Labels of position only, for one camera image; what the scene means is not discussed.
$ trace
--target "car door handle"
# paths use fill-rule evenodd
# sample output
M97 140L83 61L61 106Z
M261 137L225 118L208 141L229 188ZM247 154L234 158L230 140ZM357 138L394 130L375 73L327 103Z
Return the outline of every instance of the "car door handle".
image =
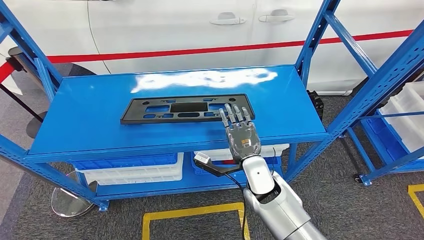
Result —
M217 19L210 20L209 23L214 25L236 25L236 24L244 24L246 22L246 18L237 17L232 12L221 12L218 14Z
M262 15L258 18L263 23L286 22L294 19L295 16L290 15L286 9L275 9L270 15Z

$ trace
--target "blue plastic bin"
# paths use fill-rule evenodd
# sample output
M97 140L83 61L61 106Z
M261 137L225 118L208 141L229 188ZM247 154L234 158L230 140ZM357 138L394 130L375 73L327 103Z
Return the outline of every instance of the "blue plastic bin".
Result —
M396 130L390 125L384 118L369 118L366 120L372 133L368 133L371 137L371 141L379 141L384 149L376 149L377 152L385 151L389 158L382 157L379 153L381 160L385 165L392 163L393 161L410 153L408 148L402 142L401 137L398 135ZM424 170L424 159L417 159L409 162L402 167L397 168L393 172L413 172Z
M193 166L194 169L194 174L196 175L205 175L205 174L210 174L209 172L201 169L200 167L196 166L195 161L193 161L193 158L195 157L195 153L192 151L191 153L191 165ZM273 167L275 169L277 168L281 168L281 157L280 156L271 156L271 157L264 157L266 163L268 164L268 167L270 170L273 169ZM216 166L219 167L223 167L223 168L231 168L234 167L235 164L223 164L224 161L213 161L213 164L215 164Z
M78 170L111 169L123 167L141 167L169 165L177 163L177 153L143 155L121 158L108 158L92 161L76 161L73 166Z

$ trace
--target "white plastic bin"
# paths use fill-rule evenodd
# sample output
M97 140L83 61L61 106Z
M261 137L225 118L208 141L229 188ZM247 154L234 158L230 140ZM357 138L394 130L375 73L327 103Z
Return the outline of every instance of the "white plastic bin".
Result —
M275 155L278 157L278 156L281 156L281 153L283 152L283 150L287 149L288 147L289 147L289 144L277 144L277 145L262 146L262 150L260 151L260 155L263 158L274 157L274 149L275 149ZM201 152L203 154L208 155L210 157L211 161L225 161L225 160L233 159L233 155L231 155L229 148L195 151L194 154L197 154L198 152Z
M379 109L382 115L424 111L424 82L406 83ZM410 152L424 146L424 115L386 117Z
M88 183L97 181L99 185L179 181L183 178L183 159L180 152L175 164L75 170L83 173Z

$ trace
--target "white connector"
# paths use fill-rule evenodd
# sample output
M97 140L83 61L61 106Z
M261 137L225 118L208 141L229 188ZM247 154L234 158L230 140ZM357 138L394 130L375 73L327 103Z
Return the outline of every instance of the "white connector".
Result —
M204 164L207 164L209 160L211 160L211 158L208 155L201 152L198 152L196 156L194 156L194 159Z

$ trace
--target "stanchion base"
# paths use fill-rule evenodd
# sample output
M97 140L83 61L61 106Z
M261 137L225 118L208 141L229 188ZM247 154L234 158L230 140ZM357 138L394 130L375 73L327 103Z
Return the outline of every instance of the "stanchion base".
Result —
M77 174L75 171L69 173L68 177L77 181ZM89 184L89 188L94 192L97 187L97 182ZM93 203L74 195L71 192L59 187L55 187L51 195L51 208L53 212L61 217L75 218L82 216L89 212L94 206Z
M39 114L39 116L44 119L47 112L42 112ZM41 122L37 118L33 118L31 121L28 122L28 125L26 125L26 134L28 137L35 139L37 136L37 133L39 132L41 127Z

